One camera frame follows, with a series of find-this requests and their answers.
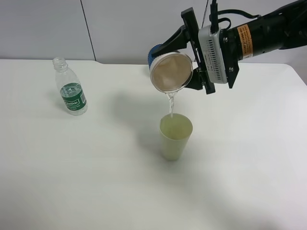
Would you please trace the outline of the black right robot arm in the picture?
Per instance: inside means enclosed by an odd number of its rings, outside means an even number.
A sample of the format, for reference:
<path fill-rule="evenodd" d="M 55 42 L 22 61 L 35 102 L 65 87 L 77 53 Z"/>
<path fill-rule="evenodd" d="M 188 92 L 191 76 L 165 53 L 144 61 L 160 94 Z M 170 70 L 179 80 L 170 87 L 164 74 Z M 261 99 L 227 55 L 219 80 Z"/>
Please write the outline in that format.
<path fill-rule="evenodd" d="M 181 13 L 184 24 L 164 43 L 148 53 L 150 74 L 170 56 L 181 56 L 191 45 L 196 68 L 188 70 L 181 88 L 215 92 L 215 84 L 232 88 L 239 72 L 238 63 L 246 58 L 307 44 L 307 3 L 297 0 L 277 10 L 252 15 L 242 10 L 218 10 L 216 1 L 207 3 L 210 25 L 199 28 L 192 8 Z"/>

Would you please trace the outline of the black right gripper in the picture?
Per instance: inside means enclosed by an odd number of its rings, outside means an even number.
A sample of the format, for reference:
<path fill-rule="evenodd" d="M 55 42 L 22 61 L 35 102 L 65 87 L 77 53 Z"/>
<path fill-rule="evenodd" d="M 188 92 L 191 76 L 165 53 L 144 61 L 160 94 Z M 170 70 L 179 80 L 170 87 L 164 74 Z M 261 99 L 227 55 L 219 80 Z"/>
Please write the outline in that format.
<path fill-rule="evenodd" d="M 227 84 L 231 89 L 239 72 L 238 51 L 234 35 L 228 35 L 229 25 L 212 33 L 211 26 L 198 28 L 194 10 L 181 12 L 184 25 L 158 47 L 151 49 L 151 57 L 184 49 L 190 41 L 197 67 L 185 88 L 215 93 L 215 84 Z"/>

